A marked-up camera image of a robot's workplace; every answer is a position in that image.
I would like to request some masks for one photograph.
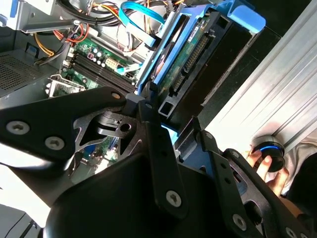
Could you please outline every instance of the blue plastic latch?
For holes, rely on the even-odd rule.
[[[243,1],[225,0],[215,4],[213,8],[253,33],[259,33],[265,27],[266,20]]]
[[[170,140],[172,141],[172,144],[174,145],[178,139],[178,133],[167,125],[161,124],[161,126],[168,130]]]
[[[12,0],[10,17],[15,18],[18,12],[19,0]]]

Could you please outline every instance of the red wire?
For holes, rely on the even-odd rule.
[[[77,37],[77,38],[74,39],[74,40],[67,38],[67,41],[66,41],[66,42],[73,42],[73,43],[83,42],[83,41],[87,38],[87,36],[88,36],[89,25],[87,24],[86,34],[85,34],[85,36],[84,36],[82,39],[80,39],[80,38],[84,35],[84,26],[83,26],[82,24],[80,25],[80,29],[81,29],[81,34],[80,34],[79,37]],[[55,36],[56,36],[59,40],[61,40],[61,39],[64,37],[63,34],[60,33],[59,31],[54,31],[54,34],[55,34]]]

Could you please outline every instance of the black metal bracket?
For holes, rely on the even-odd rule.
[[[22,159],[1,157],[0,163],[27,170],[36,168],[43,173],[50,169],[56,175],[68,168],[76,151],[100,143],[107,136],[119,137],[121,156],[139,153],[150,164],[157,207],[183,219],[188,202],[168,131],[160,124],[156,92],[156,86],[149,83],[143,93],[147,99],[138,98],[138,102],[129,104],[135,107],[129,110],[125,110],[127,101],[122,94],[109,87],[2,110],[0,142],[5,145],[0,146],[0,151],[10,146],[15,153],[26,153],[22,152]],[[12,121],[23,123],[8,130]],[[14,130],[21,131],[23,125],[28,131],[15,134]],[[52,146],[46,144],[49,137],[54,137]]]
[[[193,120],[191,128],[183,144],[191,145],[194,149],[191,149],[191,154],[183,164],[205,171],[213,178],[228,229],[239,237],[288,238],[292,234],[297,237],[303,237],[301,234],[304,234],[304,237],[308,237],[305,228],[242,155],[233,149],[220,153],[215,138],[206,131],[198,131],[200,128],[196,120]],[[250,201],[257,207],[251,208],[256,210],[251,212],[257,212],[260,221],[255,221],[250,215]]]

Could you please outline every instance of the hand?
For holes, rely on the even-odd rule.
[[[250,154],[246,160],[253,168],[256,162],[261,158],[261,156],[262,156],[262,153],[260,150],[258,150]],[[266,156],[258,167],[257,174],[264,181],[265,181],[265,177],[267,175],[267,172],[271,163],[272,163],[271,156]],[[289,176],[288,170],[286,168],[282,168],[280,171],[277,172],[276,177],[273,180],[267,182],[267,185],[275,193],[276,196],[279,197],[281,195],[281,192],[286,184],[288,176]]]
[[[253,168],[257,161],[262,159],[262,153],[260,150],[255,151],[254,153],[247,156],[247,161]],[[268,169],[272,163],[271,156],[266,156],[263,161],[261,161],[257,174],[265,181],[265,177],[267,175]],[[280,171],[277,172],[276,177],[267,182],[267,185],[269,188],[275,193],[276,196],[279,197],[281,202],[288,208],[288,210],[295,216],[298,217],[298,215],[302,214],[303,212],[291,201],[280,197],[281,192],[285,186],[285,183],[287,181],[287,178],[289,176],[289,172],[286,168],[282,168]]]

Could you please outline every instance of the yellow wire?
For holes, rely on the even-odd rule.
[[[147,8],[150,8],[150,0],[147,0]],[[147,33],[151,31],[150,17],[147,17]]]
[[[55,53],[49,49],[47,49],[44,45],[42,45],[42,43],[40,42],[39,38],[38,38],[38,34],[34,34],[35,37],[35,41],[36,43],[39,45],[39,47],[41,48],[41,50],[47,54],[48,56],[53,56]]]
[[[184,0],[179,0],[179,1],[177,1],[177,2],[175,3],[175,5],[180,4],[180,3],[182,3],[182,2],[184,2]]]
[[[95,3],[94,6],[101,6],[101,7],[105,8],[105,9],[107,9],[109,12],[111,12],[113,15],[115,15],[116,18],[118,18],[121,21],[121,19],[118,16],[118,14],[116,14],[113,10],[111,10],[111,8],[109,8],[107,5]]]

